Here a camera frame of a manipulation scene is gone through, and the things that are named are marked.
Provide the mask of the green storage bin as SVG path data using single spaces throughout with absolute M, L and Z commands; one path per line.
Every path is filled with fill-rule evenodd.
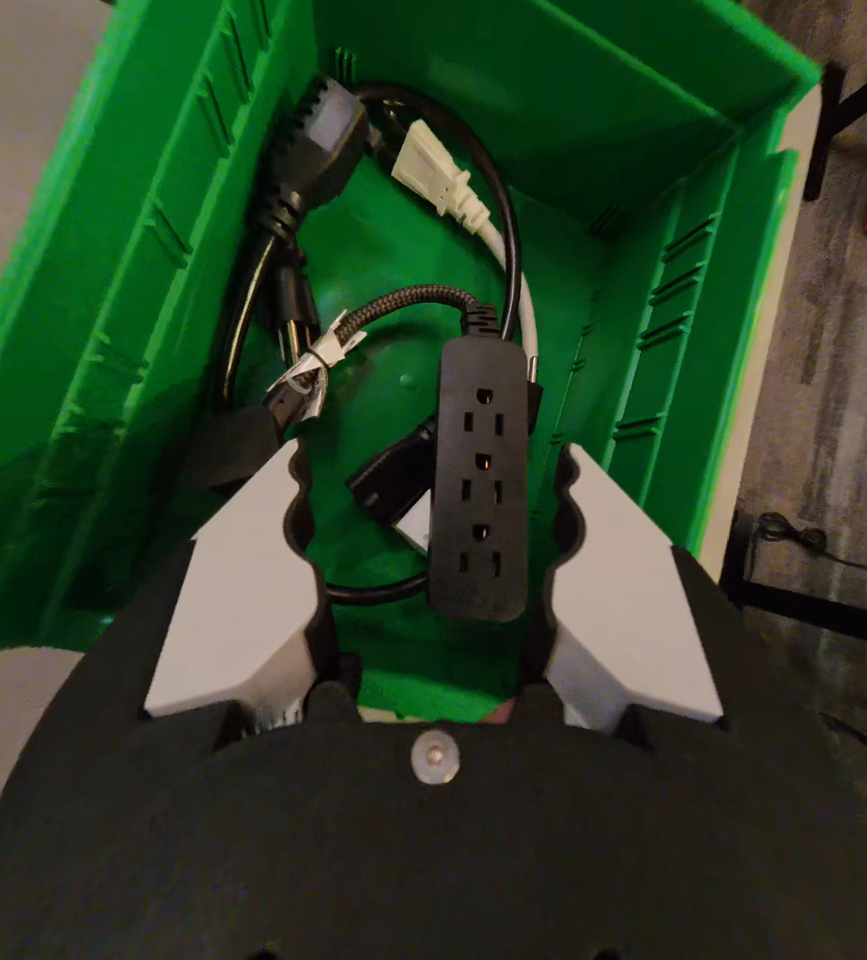
M 276 128 L 323 77 L 449 109 L 519 222 L 528 607 L 334 615 L 362 702 L 473 719 L 515 684 L 564 445 L 701 555 L 818 70 L 732 2 L 116 2 L 0 279 L 0 651 L 88 650 L 220 506 L 181 471 Z

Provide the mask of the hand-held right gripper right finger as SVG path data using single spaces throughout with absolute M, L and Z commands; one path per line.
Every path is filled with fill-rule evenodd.
M 561 450 L 566 544 L 549 570 L 543 675 L 565 721 L 614 731 L 645 707 L 712 724 L 724 715 L 674 545 L 578 444 Z

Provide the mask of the black metal table frame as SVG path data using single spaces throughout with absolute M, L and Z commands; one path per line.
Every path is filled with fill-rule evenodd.
M 867 607 L 754 579 L 756 548 L 768 539 L 762 516 L 755 517 L 741 510 L 734 512 L 719 580 L 734 606 L 752 608 L 867 643 Z
M 805 203 L 812 203 L 821 195 L 835 138 L 867 114 L 867 82 L 845 97 L 847 76 L 847 68 L 835 61 L 824 66 L 819 119 L 802 195 Z

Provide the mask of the black braided cord plug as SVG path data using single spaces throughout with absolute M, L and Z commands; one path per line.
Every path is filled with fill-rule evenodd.
M 342 314 L 259 403 L 216 414 L 194 436 L 180 472 L 183 489 L 234 494 L 281 449 L 293 427 L 320 416 L 332 368 L 364 339 L 369 324 L 406 307 L 427 304 L 462 310 L 473 306 L 475 298 L 454 287 L 421 284 Z

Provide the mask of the black power strip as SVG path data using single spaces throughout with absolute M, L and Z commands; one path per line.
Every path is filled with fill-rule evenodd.
M 464 307 L 460 326 L 440 357 L 427 600 L 506 624 L 528 602 L 528 363 L 493 307 Z

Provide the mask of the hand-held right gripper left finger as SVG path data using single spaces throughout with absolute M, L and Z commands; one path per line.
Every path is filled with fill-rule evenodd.
M 144 702 L 167 716 L 219 702 L 292 716 L 340 654 L 326 582 L 307 553 L 312 476 L 287 441 L 193 538 Z

